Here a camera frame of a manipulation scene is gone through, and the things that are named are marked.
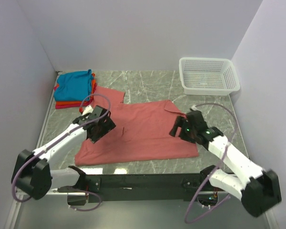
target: perforated basket bottom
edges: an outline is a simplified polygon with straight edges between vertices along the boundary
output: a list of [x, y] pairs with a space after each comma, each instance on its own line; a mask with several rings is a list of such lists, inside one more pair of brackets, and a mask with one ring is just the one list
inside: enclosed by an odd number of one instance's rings
[[183, 73], [183, 79], [189, 88], [226, 89], [221, 74]]

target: marble table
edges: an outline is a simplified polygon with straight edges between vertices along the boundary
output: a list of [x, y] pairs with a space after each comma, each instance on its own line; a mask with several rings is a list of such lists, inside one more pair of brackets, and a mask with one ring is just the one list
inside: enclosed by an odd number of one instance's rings
[[[229, 96], [185, 95], [178, 71], [94, 71], [99, 86], [125, 92], [124, 103], [144, 103], [170, 99], [182, 112], [188, 112], [194, 104], [219, 103], [233, 110]], [[78, 108], [55, 109], [51, 99], [50, 109], [41, 134], [40, 146], [46, 144], [64, 131], [79, 116]], [[205, 105], [199, 108], [209, 126], [216, 126], [226, 136], [233, 132], [234, 121], [223, 108]], [[238, 129], [232, 141], [244, 155], [248, 156], [241, 132]], [[74, 156], [80, 145], [66, 154], [52, 169], [64, 169], [74, 165]], [[156, 173], [199, 173], [207, 166], [215, 165], [218, 158], [198, 146], [198, 157], [169, 160], [134, 161], [99, 166], [85, 166], [91, 174], [156, 174]], [[231, 172], [223, 166], [225, 172]]]

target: cable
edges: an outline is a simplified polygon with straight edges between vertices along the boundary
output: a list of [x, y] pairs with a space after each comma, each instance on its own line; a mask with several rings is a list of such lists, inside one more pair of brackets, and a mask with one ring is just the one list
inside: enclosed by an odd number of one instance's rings
[[201, 185], [199, 186], [199, 188], [197, 189], [197, 191], [195, 192], [191, 202], [189, 203], [189, 206], [187, 207], [187, 210], [185, 212], [185, 217], [184, 217], [184, 221], [185, 223], [187, 224], [191, 224], [191, 223], [194, 223], [198, 220], [200, 220], [202, 217], [210, 214], [214, 209], [216, 209], [217, 207], [219, 207], [221, 204], [223, 204], [226, 200], [228, 200], [230, 198], [230, 194], [228, 194], [224, 199], [222, 199], [218, 204], [216, 204], [213, 208], [211, 208], [210, 210], [208, 210], [207, 212], [201, 214], [200, 216], [196, 217], [195, 219], [193, 219], [192, 221], [189, 221], [187, 219], [191, 209], [192, 209], [192, 206], [193, 206], [193, 203], [195, 202], [198, 194], [200, 193], [200, 191], [202, 190], [202, 188], [205, 186], [205, 184], [208, 182], [208, 180], [210, 179], [210, 177], [215, 173], [215, 171], [221, 166], [221, 164], [223, 163], [225, 157], [227, 156], [227, 152], [228, 152], [228, 147], [230, 146], [234, 136], [235, 136], [235, 133], [237, 131], [237, 119], [235, 117], [235, 115], [228, 109], [226, 108], [225, 106], [221, 105], [221, 104], [217, 104], [217, 103], [205, 103], [205, 104], [199, 104], [197, 105], [196, 107], [199, 107], [199, 106], [203, 106], [203, 105], [216, 105], [216, 106], [220, 106], [222, 107], [223, 109], [225, 109], [228, 113], [230, 113], [230, 115], [233, 117], [234, 119], [234, 122], [235, 122], [235, 125], [234, 125], [234, 131], [233, 131], [233, 134], [231, 136], [231, 139], [228, 139], [228, 143], [227, 145], [225, 146], [225, 152], [224, 152], [224, 155], [223, 157], [221, 158], [221, 160], [217, 163], [217, 165], [215, 166], [215, 168], [210, 172], [210, 174], [203, 180], [203, 182], [201, 183]]
[[65, 139], [67, 136], [69, 136], [70, 134], [72, 134], [74, 131], [76, 131], [76, 130], [82, 128], [82, 127], [85, 126], [85, 125], [88, 125], [88, 124], [90, 124], [90, 123], [93, 123], [93, 122], [96, 122], [96, 121], [102, 119], [103, 117], [105, 117], [105, 116], [109, 113], [109, 110], [110, 110], [110, 107], [111, 107], [110, 100], [108, 99], [108, 97], [106, 97], [106, 96], [103, 95], [103, 94], [91, 94], [91, 95], [87, 96], [86, 98], [84, 98], [83, 102], [84, 102], [87, 98], [89, 98], [89, 97], [91, 97], [91, 96], [95, 96], [95, 95], [96, 95], [96, 96], [103, 97], [105, 100], [107, 100], [107, 102], [108, 102], [108, 109], [107, 109], [107, 111], [106, 111], [103, 115], [101, 115], [100, 117], [98, 117], [98, 118], [96, 118], [96, 119], [93, 119], [93, 120], [90, 120], [90, 121], [88, 121], [88, 122], [86, 122], [86, 123], [83, 123], [83, 124], [81, 124], [81, 125], [79, 125], [79, 126], [73, 128], [72, 130], [70, 130], [70, 132], [65, 133], [63, 136], [61, 136], [59, 139], [57, 139], [55, 142], [53, 142], [51, 145], [49, 145], [45, 150], [42, 150], [40, 153], [34, 155], [34, 156], [33, 156], [32, 158], [30, 158], [26, 163], [24, 163], [23, 166], [21, 166], [21, 168], [20, 168], [20, 169], [18, 170], [18, 172], [16, 173], [16, 175], [15, 175], [15, 177], [14, 177], [14, 179], [13, 179], [12, 185], [11, 185], [11, 194], [12, 194], [14, 200], [16, 200], [17, 202], [20, 202], [20, 203], [24, 203], [24, 202], [28, 201], [29, 199], [31, 199], [31, 197], [28, 197], [27, 199], [19, 199], [19, 198], [16, 196], [16, 190], [15, 190], [15, 189], [16, 189], [16, 181], [17, 181], [18, 177], [20, 176], [21, 172], [24, 170], [24, 168], [25, 168], [26, 166], [28, 166], [28, 164], [30, 164], [33, 160], [35, 160], [36, 158], [40, 157], [41, 155], [45, 154], [49, 149], [51, 149], [51, 148], [53, 148], [54, 146], [56, 146], [56, 145], [57, 145], [58, 143], [60, 143], [63, 139]]
[[93, 211], [93, 210], [97, 209], [101, 205], [102, 198], [99, 195], [97, 195], [96, 193], [89, 192], [89, 191], [82, 191], [82, 190], [79, 190], [79, 189], [78, 189], [78, 191], [81, 191], [81, 192], [84, 192], [86, 194], [90, 194], [90, 195], [93, 195], [93, 196], [97, 197], [99, 199], [99, 203], [95, 207], [90, 208], [90, 209], [80, 209], [80, 208], [76, 208], [76, 207], [73, 207], [73, 206], [69, 206], [70, 208], [74, 209], [75, 211]]

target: teal cloth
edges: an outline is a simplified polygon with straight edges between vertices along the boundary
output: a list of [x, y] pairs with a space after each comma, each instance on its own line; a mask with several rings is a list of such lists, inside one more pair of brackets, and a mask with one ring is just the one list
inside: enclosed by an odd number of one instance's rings
[[59, 87], [54, 92], [56, 101], [82, 101], [91, 94], [92, 71], [80, 71], [60, 75]]

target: plastic laundry basket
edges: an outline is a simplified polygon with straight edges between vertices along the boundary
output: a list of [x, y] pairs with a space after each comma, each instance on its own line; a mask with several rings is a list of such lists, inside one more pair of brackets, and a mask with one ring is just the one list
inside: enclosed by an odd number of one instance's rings
[[179, 72], [185, 94], [228, 95], [240, 89], [234, 65], [228, 59], [181, 58]]

